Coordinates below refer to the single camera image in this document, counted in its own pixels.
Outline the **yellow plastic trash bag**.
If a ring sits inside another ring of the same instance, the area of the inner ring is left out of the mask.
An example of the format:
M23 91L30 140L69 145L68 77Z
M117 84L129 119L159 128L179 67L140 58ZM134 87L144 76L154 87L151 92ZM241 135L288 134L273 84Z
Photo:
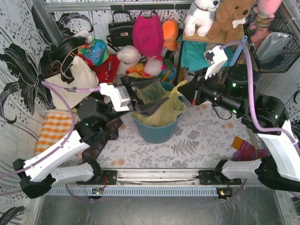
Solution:
M170 125L186 110L183 95L178 91L178 88L186 83L183 81L175 87L171 85L168 88L169 83L157 81L145 88L136 89L135 93L138 98L144 104L150 105L154 111L150 115L137 112L133 112L131 115L138 122L147 126L163 127Z

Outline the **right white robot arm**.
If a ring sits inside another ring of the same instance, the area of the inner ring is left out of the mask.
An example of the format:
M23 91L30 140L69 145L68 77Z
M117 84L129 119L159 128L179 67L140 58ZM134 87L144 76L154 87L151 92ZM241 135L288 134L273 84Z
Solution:
M260 159L245 161L220 160L212 175L213 181L225 184L234 179L259 180L263 185L291 192L300 190L300 155L290 138L281 129L292 134L291 122L284 103L273 96L261 94L261 74L253 71L254 110L259 131L251 118L248 98L248 70L245 64L237 64L227 71L225 83L215 78L204 78L206 69L180 86L178 91L192 104L201 105L205 101L221 107L257 134L269 153Z

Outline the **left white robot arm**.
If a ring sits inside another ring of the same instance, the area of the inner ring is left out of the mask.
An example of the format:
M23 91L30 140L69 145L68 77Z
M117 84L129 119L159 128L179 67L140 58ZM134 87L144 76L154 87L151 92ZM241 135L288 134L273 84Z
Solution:
M78 123L71 120L71 128L67 135L57 141L39 155L13 162L14 173L20 177L20 187L30 199L40 197L51 188L68 183L97 183L102 180L103 172L96 161L89 161L78 166L61 167L60 165L76 153L85 150L109 134L107 124L127 112L135 112L143 116L153 115L168 98L152 103L144 103L137 91L159 82L157 78L135 78L123 76L121 85L100 83L95 88L64 88L49 82L42 84L54 92L66 105L66 100L59 90L71 93L98 92L108 96L111 104L101 103L99 99L87 96L80 102L77 115Z

